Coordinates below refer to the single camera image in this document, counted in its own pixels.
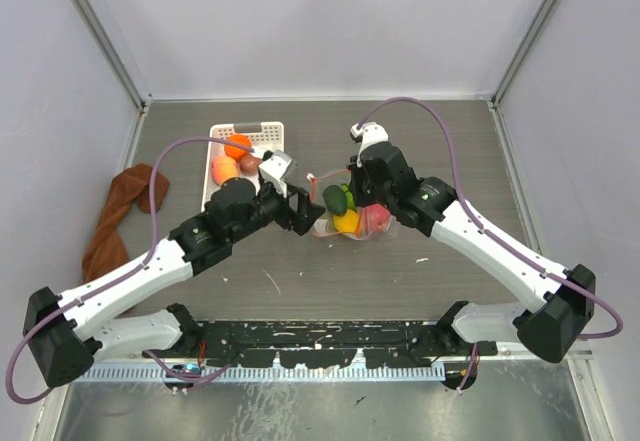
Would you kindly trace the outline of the dark green avocado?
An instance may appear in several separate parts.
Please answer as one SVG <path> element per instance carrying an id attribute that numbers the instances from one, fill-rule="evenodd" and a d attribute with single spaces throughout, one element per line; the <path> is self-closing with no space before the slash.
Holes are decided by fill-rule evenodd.
<path id="1" fill-rule="evenodd" d="M 333 215 L 343 216 L 348 210 L 345 192 L 338 185 L 329 185 L 322 193 L 326 209 Z"/>

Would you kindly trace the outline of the yellow lemon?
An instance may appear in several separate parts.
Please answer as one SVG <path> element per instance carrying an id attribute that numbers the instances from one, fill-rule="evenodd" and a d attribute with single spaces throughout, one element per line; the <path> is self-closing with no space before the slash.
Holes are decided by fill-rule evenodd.
<path id="1" fill-rule="evenodd" d="M 358 212 L 348 209 L 343 215 L 333 214 L 332 222 L 335 230 L 339 233 L 357 234 L 360 215 Z"/>

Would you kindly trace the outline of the green striped ball fruit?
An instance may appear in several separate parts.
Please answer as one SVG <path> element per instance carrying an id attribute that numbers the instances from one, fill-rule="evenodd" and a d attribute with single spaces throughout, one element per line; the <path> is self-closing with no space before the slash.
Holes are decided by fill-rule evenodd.
<path id="1" fill-rule="evenodd" d="M 354 195 L 351 192 L 349 186 L 347 184 L 343 184 L 341 186 L 341 188 L 342 188 L 342 190 L 343 190 L 343 192 L 345 194 L 346 200 L 347 200 L 347 208 L 350 209 L 350 210 L 356 211 L 357 210 L 357 206 L 355 204 Z"/>

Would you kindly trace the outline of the red apple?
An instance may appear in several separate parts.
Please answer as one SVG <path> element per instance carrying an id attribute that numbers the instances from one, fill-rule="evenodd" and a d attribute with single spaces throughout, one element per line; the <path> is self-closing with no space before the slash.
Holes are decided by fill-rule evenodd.
<path id="1" fill-rule="evenodd" d="M 380 204 L 364 207 L 360 214 L 361 231 L 366 234 L 384 232 L 391 222 L 390 212 Z"/>

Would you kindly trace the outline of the clear orange zip bag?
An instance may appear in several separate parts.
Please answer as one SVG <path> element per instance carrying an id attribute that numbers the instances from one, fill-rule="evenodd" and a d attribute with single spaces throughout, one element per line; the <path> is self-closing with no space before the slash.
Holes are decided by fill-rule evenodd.
<path id="1" fill-rule="evenodd" d="M 388 226 L 388 229 L 384 232 L 366 234 L 361 231 L 360 223 L 357 234 L 351 233 L 339 233 L 335 230 L 332 222 L 332 215 L 325 207 L 325 203 L 323 200 L 323 191 L 329 185 L 338 185 L 342 186 L 343 184 L 347 184 L 350 188 L 351 174 L 347 169 L 335 170 L 324 175 L 316 176 L 312 173 L 308 173 L 306 175 L 307 180 L 310 183 L 310 195 L 311 200 L 321 205 L 325 208 L 325 213 L 315 222 L 313 228 L 311 229 L 311 234 L 317 238 L 328 238 L 334 236 L 344 236 L 348 239 L 354 241 L 367 241 L 371 240 L 374 237 L 378 237 L 381 235 L 389 235 L 396 236 L 399 231 L 399 222 L 391 215 L 391 222 Z M 356 212 L 361 214 L 363 208 L 357 207 Z"/>

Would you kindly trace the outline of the brown kiwi fruit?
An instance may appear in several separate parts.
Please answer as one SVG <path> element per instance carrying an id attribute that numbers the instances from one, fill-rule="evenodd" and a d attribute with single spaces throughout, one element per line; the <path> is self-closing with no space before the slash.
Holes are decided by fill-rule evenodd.
<path id="1" fill-rule="evenodd" d="M 255 157 L 251 154 L 243 156 L 238 165 L 242 173 L 247 176 L 254 175 L 258 172 L 259 165 L 262 163 L 262 159 Z"/>

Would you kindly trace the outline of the orange fruit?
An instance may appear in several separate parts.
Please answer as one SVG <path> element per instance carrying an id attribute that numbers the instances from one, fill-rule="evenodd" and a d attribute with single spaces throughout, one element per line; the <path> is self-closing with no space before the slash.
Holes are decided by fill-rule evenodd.
<path id="1" fill-rule="evenodd" d="M 252 143 L 250 139 L 241 133 L 231 135 L 228 144 L 224 147 L 225 155 L 239 162 L 244 156 L 251 153 Z"/>

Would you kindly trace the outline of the peach fruit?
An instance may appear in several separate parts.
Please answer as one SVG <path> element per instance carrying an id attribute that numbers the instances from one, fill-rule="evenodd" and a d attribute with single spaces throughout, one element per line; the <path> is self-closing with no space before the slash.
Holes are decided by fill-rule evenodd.
<path id="1" fill-rule="evenodd" d="M 211 178 L 216 185 L 222 186 L 226 181 L 240 176 L 240 169 L 234 158 L 221 155 L 211 161 Z"/>

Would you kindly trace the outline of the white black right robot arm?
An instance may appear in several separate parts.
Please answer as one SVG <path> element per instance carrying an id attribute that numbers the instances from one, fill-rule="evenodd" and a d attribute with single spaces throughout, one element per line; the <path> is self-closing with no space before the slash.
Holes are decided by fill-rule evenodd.
<path id="1" fill-rule="evenodd" d="M 535 253 L 462 204 L 446 182 L 417 177 L 388 141 L 364 143 L 349 170 L 357 205 L 385 207 L 401 225 L 455 249 L 515 296 L 511 304 L 451 308 L 438 331 L 444 351 L 519 342 L 544 361 L 563 360 L 594 314 L 596 276 L 589 268 L 568 269 Z"/>

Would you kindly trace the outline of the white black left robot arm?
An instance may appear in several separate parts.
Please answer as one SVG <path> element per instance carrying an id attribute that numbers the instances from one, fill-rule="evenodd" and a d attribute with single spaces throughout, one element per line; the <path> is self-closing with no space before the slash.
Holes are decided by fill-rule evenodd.
<path id="1" fill-rule="evenodd" d="M 24 335 L 47 387 L 66 385 L 97 361 L 146 350 L 194 354 L 202 329 L 180 304 L 147 317 L 124 312 L 151 295 L 221 263 L 233 246 L 271 223 L 306 234 L 325 212 L 303 188 L 279 193 L 244 178 L 226 182 L 204 210 L 156 247 L 101 278 L 63 294 L 49 288 L 28 301 Z"/>

